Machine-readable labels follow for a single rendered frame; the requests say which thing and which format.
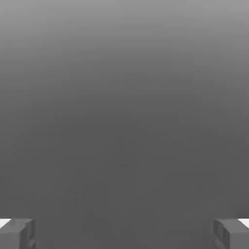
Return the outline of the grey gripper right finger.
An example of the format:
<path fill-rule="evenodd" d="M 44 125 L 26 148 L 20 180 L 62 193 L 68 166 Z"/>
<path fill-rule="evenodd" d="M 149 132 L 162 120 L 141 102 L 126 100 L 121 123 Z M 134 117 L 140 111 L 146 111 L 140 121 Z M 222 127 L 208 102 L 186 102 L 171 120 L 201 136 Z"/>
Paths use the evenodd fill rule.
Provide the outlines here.
<path fill-rule="evenodd" d="M 249 218 L 215 219 L 213 243 L 217 249 L 249 249 Z"/>

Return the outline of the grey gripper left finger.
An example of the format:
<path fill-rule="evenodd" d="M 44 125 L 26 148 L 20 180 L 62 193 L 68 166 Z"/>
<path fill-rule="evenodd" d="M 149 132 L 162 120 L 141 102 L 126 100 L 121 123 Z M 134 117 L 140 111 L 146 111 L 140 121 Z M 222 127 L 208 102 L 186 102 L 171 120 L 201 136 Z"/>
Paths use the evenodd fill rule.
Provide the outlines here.
<path fill-rule="evenodd" d="M 36 220 L 0 218 L 0 249 L 36 249 Z"/>

